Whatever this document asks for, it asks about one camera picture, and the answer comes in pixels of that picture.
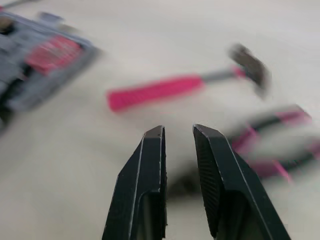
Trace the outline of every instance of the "tool kit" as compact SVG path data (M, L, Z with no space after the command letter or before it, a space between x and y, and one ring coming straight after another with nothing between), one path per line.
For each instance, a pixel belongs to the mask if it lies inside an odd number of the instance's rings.
M60 31L62 21L0 12L0 130L8 115L39 105L93 60L92 43Z

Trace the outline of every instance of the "pink handle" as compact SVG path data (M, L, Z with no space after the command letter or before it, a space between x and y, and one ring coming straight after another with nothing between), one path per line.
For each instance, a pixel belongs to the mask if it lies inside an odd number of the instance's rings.
M199 75L184 75L144 86L113 90L107 92L106 97L111 110L117 112L135 105L186 94L204 85Z

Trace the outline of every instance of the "white table surface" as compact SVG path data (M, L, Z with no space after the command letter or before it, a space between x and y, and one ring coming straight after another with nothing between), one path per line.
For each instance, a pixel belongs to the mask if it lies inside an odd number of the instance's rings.
M320 120L319 7L316 0L42 0L11 11L34 19L60 15L102 54L37 109L20 114L0 139L3 240L99 240L117 175L143 133L166 127L168 180L195 161L192 124L219 130L255 114L299 104L309 129L274 137L275 153L317 135ZM111 113L105 90L232 63L243 43L272 71L265 101L246 81L209 86L194 96ZM320 168L263 184L292 239L318 239ZM168 206L168 240L212 239L202 200Z

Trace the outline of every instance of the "hammer head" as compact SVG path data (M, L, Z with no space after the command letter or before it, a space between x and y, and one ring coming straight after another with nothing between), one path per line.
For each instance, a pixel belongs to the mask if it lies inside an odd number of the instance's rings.
M231 50L230 57L243 68L245 75L256 84L257 94L264 94L268 75L264 64L252 56L250 51L241 44Z

